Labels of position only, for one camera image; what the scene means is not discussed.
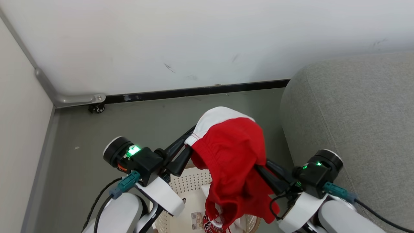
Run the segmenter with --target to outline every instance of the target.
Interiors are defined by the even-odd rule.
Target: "gray metal frame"
[[[56,89],[53,87],[52,83],[42,71],[42,69],[37,65],[36,61],[33,59],[27,47],[24,45],[22,39],[17,34],[16,30],[11,25],[10,21],[7,19],[6,15],[0,8],[0,19],[3,20],[6,27],[9,29],[10,33],[16,40],[17,44],[22,49],[23,53],[26,55],[27,59],[30,61],[31,65],[34,68],[35,76],[39,81],[40,85],[45,90],[46,94],[49,96],[49,99],[55,105],[55,108],[65,108],[73,107],[79,105],[87,104],[98,104],[105,101],[106,96],[104,94],[91,94],[91,95],[62,95],[59,94]]]

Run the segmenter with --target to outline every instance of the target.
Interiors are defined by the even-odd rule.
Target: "red and white garment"
[[[227,229],[244,214],[267,223],[274,220],[269,209],[272,191],[254,169],[255,164],[266,164],[266,152],[262,129],[253,118],[226,107],[213,108],[185,143],[194,149],[194,165],[211,173],[205,207],[212,224]],[[276,203],[272,208],[279,213]]]

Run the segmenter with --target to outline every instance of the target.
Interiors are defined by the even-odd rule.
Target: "green light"
[[[126,156],[127,158],[130,158],[131,156],[135,155],[136,153],[138,153],[138,151],[140,151],[141,149],[135,145],[130,146],[130,148],[128,149]]]

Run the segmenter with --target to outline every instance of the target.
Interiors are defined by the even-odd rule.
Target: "teal connector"
[[[331,182],[326,182],[323,185],[323,190],[332,196],[340,197],[349,203],[354,203],[357,198],[356,194],[348,192],[346,189],[341,188]]]
[[[117,199],[122,193],[128,192],[132,187],[134,187],[135,183],[138,182],[141,175],[137,171],[131,171],[129,175],[123,178],[117,185],[116,188],[111,189],[109,194],[113,196],[113,199]]]

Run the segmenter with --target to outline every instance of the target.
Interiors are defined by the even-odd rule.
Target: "gray fabric upholstery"
[[[318,149],[344,161],[335,183],[392,222],[414,229],[414,53],[323,61],[300,70],[282,97],[295,165]],[[401,232],[367,211],[387,232]]]

